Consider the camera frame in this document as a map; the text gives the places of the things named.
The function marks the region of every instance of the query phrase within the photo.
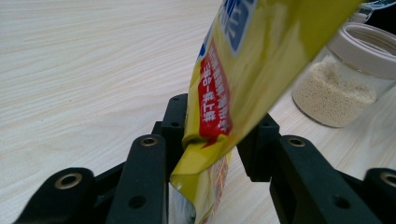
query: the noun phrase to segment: red label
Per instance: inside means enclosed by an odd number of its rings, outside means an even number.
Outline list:
[[[216,142],[220,134],[228,134],[233,126],[230,119],[230,91],[213,41],[201,61],[200,73],[199,132],[207,140],[206,145],[209,146]]]

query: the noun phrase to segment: beige granules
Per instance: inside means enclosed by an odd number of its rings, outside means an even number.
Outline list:
[[[295,104],[312,119],[344,127],[376,100],[375,90],[345,74],[332,56],[313,64],[293,92]]]

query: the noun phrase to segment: glass jar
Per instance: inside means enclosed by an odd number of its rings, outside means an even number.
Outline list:
[[[344,127],[396,81],[396,36],[349,22],[294,86],[294,103],[309,118]]]

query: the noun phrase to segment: plastic package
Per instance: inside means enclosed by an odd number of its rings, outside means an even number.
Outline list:
[[[346,23],[316,57],[293,91],[311,119],[344,127],[396,84],[396,36]]]
[[[170,180],[206,223],[219,205],[230,150],[357,8],[359,0],[225,0],[193,70],[185,152]]]

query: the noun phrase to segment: wooden table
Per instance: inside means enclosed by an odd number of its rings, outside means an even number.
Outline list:
[[[219,4],[0,2],[0,223],[15,220],[50,175],[67,167],[99,175],[124,161],[168,99],[188,91]],[[335,168],[362,178],[371,167],[396,169],[395,108],[392,90],[352,125],[331,129],[302,115],[287,91],[271,114],[282,134],[310,139]],[[268,184],[250,183],[234,153],[213,223],[277,222]]]

